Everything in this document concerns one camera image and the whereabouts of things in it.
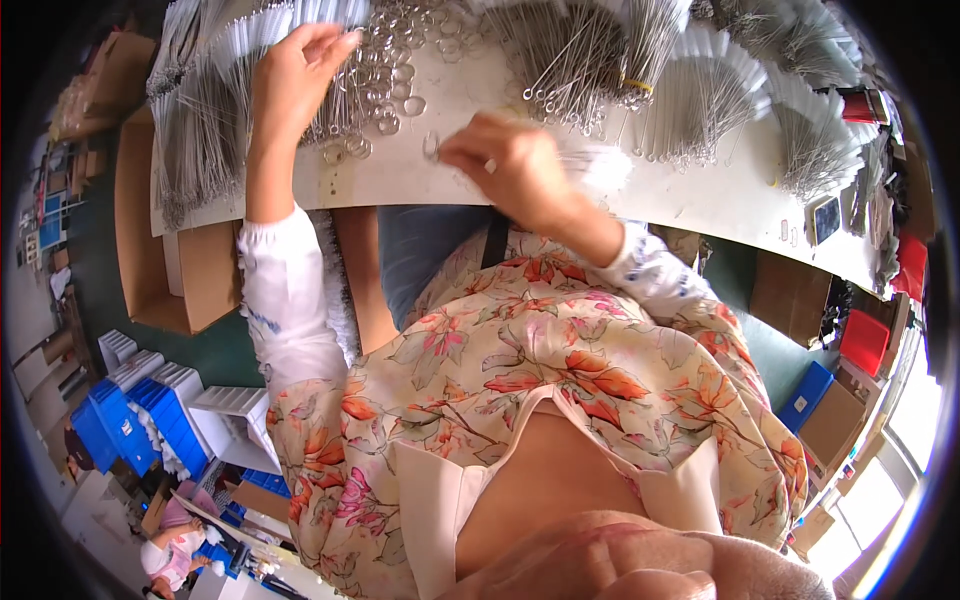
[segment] black strap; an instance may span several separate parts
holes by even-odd
[[[503,262],[507,253],[507,235],[510,233],[510,219],[500,212],[494,212],[490,227],[487,229],[487,245],[483,249],[481,269],[495,267]]]

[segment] leg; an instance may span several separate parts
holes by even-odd
[[[444,261],[486,228],[489,206],[418,204],[378,206],[380,285],[400,330],[403,320]]]

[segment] red container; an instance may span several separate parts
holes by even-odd
[[[876,377],[880,370],[883,352],[890,339],[890,327],[874,319],[862,310],[851,310],[840,339],[840,355]]]

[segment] workbench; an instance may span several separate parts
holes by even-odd
[[[485,204],[465,176],[429,161],[423,154],[423,139],[429,132],[444,139],[462,128],[477,110],[525,114],[523,101],[508,98],[505,91],[513,74],[504,53],[495,43],[485,44],[482,56],[465,55],[454,64],[445,63],[434,44],[413,51],[410,63],[417,72],[412,93],[426,100],[424,113],[402,116],[402,108],[397,106],[401,126],[395,135],[381,135],[375,124],[371,125],[367,137],[372,142],[372,154],[364,160],[348,157],[342,164],[331,166],[324,160],[323,149],[301,148],[294,173],[298,204],[304,209]],[[619,141],[620,148],[632,158],[634,169],[622,189],[584,189],[596,202],[622,218],[688,229],[783,254],[873,291],[878,253],[869,239],[841,228],[814,247],[805,231],[806,209],[776,187],[782,150],[773,115],[749,124],[738,142],[736,131],[728,133],[719,144],[718,164],[691,165],[686,173],[673,164],[633,157],[644,118],[642,113],[631,114],[622,136],[618,136],[624,111],[609,108],[605,143]],[[601,143],[570,132],[569,127],[548,129],[556,135],[561,149]],[[729,167],[724,165],[728,157],[732,159]],[[841,223],[847,223],[852,197],[844,194],[842,200]],[[156,209],[153,216],[153,234],[166,232]],[[243,199],[227,199],[189,215],[183,228],[243,216]]]

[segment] white box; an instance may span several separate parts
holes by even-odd
[[[108,375],[113,375],[120,365],[136,354],[136,342],[116,329],[111,329],[97,338],[97,344],[100,346],[101,356],[104,357]]]
[[[140,350],[127,362],[111,373],[107,379],[117,384],[124,394],[139,383],[140,379],[149,377],[163,366],[163,354],[151,350]]]
[[[265,389],[211,386],[185,405],[217,458],[238,467],[282,474],[274,443],[267,435],[270,398]]]
[[[194,418],[193,411],[187,408],[189,402],[194,401],[204,392],[204,383],[200,379],[200,374],[197,370],[178,365],[177,363],[167,363],[160,367],[159,371],[152,374],[150,378],[156,383],[165,385],[174,391],[174,394],[177,395],[177,400],[180,402],[180,408],[183,409],[183,413],[190,423],[190,428],[193,429],[194,435],[197,436],[197,441],[200,442],[200,446],[204,449],[206,458],[208,460],[213,459],[213,457],[216,456],[213,453],[213,448],[211,448],[210,444],[206,441],[203,431],[201,431],[197,420]]]

